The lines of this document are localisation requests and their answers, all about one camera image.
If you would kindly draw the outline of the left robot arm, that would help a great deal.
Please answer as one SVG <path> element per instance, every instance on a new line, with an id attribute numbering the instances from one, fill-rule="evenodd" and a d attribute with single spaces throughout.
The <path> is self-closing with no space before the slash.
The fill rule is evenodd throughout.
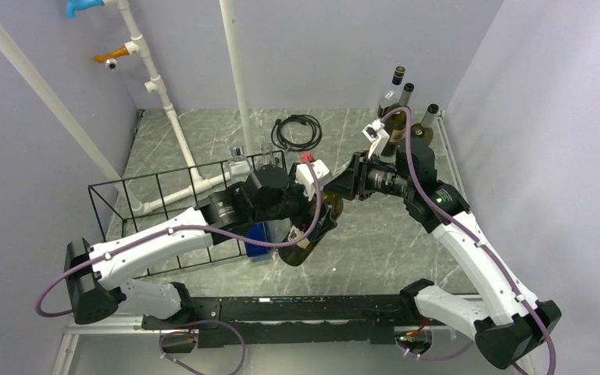
<path id="1" fill-rule="evenodd" d="M 256 223 L 289 219 L 309 233 L 319 225 L 320 191 L 331 178 L 320 160 L 297 163 L 292 174 L 265 165 L 245 181 L 147 230 L 94 245 L 84 239 L 69 243 L 66 286 L 75 323 L 131 313 L 153 316 L 175 328 L 187 326 L 195 308 L 184 284 L 152 284 L 135 276 L 176 255 L 229 239 L 243 241 Z"/>

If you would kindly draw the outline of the clear glass bottle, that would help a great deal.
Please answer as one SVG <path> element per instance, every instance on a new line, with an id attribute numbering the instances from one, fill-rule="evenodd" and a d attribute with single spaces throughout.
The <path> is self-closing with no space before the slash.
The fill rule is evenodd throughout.
<path id="1" fill-rule="evenodd" d="M 262 162 L 261 166 L 278 166 L 281 167 L 280 157 L 274 153 L 272 143 L 263 143 L 261 145 Z M 273 220 L 265 222 L 267 231 L 267 240 L 271 243 L 284 242 L 288 231 L 291 227 L 291 221 L 289 219 Z"/>

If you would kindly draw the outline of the olive green wine bottle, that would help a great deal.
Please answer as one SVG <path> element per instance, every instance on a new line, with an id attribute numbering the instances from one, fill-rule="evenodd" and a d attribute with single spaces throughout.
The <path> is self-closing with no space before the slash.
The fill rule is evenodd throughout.
<path id="1" fill-rule="evenodd" d="M 439 111 L 440 107 L 438 104 L 429 104 L 421 121 L 412 125 L 411 136 L 413 138 L 421 138 L 427 143 L 431 143 L 434 139 L 432 126 Z"/>

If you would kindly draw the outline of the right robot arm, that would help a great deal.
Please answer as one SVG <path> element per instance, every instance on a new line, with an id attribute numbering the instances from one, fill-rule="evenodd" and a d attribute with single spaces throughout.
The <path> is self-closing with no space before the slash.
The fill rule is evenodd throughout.
<path id="1" fill-rule="evenodd" d="M 427 141 L 413 137 L 398 146 L 394 163 L 356 152 L 323 189 L 349 201 L 364 201 L 374 193 L 400 198 L 407 213 L 450 252 L 481 299 L 470 302 L 420 279 L 400 292 L 405 322 L 428 318 L 457 330 L 500 370 L 552 343 L 549 335 L 562 317 L 559 307 L 552 300 L 540 301 L 499 258 L 465 198 L 437 178 Z"/>

